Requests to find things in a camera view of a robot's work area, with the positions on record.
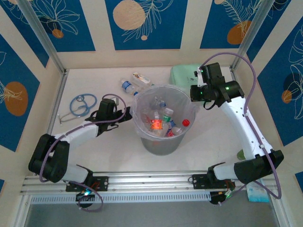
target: white floor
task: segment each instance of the white floor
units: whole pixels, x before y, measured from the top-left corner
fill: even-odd
[[[102,96],[107,93],[121,96],[130,105],[133,97],[121,89],[121,78],[130,78],[137,71],[151,78],[154,84],[168,84],[170,69],[171,67],[145,67],[70,70],[58,113],[68,113],[70,101],[82,93],[92,93],[98,97],[93,110],[98,109]],[[227,67],[223,67],[223,74],[227,81],[231,80]],[[86,117],[65,122],[62,126],[56,119],[53,134],[68,131]],[[170,155],[156,156],[149,153],[142,145],[131,120],[71,151],[69,162],[93,171],[207,170],[211,165],[235,158],[239,150],[240,142],[231,123],[215,107],[210,111],[201,108],[179,148]]]

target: blue stethoscope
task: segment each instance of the blue stethoscope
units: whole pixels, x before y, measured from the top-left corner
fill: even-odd
[[[95,102],[92,105],[89,106],[87,104],[87,102],[85,101],[85,96],[93,97],[95,99]],[[83,102],[84,104],[78,106],[76,109],[72,109],[72,105],[75,101]],[[78,95],[78,96],[74,97],[72,99],[71,103],[70,103],[70,112],[63,115],[63,116],[58,115],[60,124],[62,124],[63,122],[69,122],[69,121],[74,120],[74,119],[79,118],[79,117],[86,116],[87,114],[89,114],[91,108],[93,108],[96,104],[97,104],[97,97],[93,94],[85,93],[85,94],[81,94],[81,95]],[[82,113],[78,113],[78,114],[75,113],[77,110],[80,110],[80,109],[84,109],[84,111]],[[75,117],[63,120],[66,116],[68,116],[70,114],[74,115]]]

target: clear plastic bin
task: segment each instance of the clear plastic bin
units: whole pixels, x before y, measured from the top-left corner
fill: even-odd
[[[140,112],[144,108],[149,108],[154,97],[162,97],[166,106],[174,110],[173,120],[178,127],[182,126],[182,121],[188,119],[190,125],[183,128],[181,134],[173,137],[157,137],[153,135],[141,120]],[[135,129],[141,137],[144,147],[155,155],[168,155],[175,151],[186,132],[193,125],[196,117],[195,105],[190,98],[179,88],[172,85],[156,85],[137,94],[131,108]]]

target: red bottle cap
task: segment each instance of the red bottle cap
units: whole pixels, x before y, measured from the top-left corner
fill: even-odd
[[[184,121],[182,121],[182,124],[187,127],[190,124],[190,121],[188,119],[185,119]]]

